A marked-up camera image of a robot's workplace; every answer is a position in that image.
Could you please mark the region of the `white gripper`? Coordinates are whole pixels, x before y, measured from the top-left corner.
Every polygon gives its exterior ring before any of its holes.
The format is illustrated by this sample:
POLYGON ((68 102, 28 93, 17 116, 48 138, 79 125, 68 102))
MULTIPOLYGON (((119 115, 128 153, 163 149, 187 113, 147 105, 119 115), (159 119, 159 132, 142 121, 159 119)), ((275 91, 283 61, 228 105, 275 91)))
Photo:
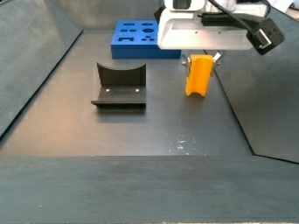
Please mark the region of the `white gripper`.
MULTIPOLYGON (((220 13, 208 0, 163 0, 158 13, 158 46, 167 50, 247 50, 252 47, 244 28, 232 25, 204 26, 204 13, 220 13)), ((226 52, 212 59, 220 65, 226 52)), ((182 51, 182 64, 191 63, 190 52, 182 51)))

